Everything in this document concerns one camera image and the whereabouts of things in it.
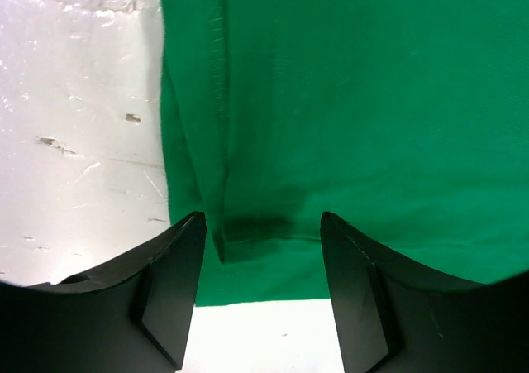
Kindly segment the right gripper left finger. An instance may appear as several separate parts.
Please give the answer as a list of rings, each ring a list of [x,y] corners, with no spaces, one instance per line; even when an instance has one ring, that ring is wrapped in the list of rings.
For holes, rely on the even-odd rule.
[[[58,284],[2,283],[2,371],[180,370],[206,235],[204,214],[194,212]]]

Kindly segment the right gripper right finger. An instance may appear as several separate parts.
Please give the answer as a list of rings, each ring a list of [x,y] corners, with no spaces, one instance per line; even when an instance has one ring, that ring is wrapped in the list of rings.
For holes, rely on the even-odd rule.
[[[345,371],[527,371],[527,273],[490,285],[464,280],[334,213],[323,213],[320,235]]]

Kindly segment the green t shirt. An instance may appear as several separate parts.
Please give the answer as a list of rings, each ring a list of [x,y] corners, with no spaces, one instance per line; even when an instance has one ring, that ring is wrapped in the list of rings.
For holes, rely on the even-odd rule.
[[[332,212],[430,267],[528,267],[528,0],[161,0],[169,211],[198,306],[328,295]]]

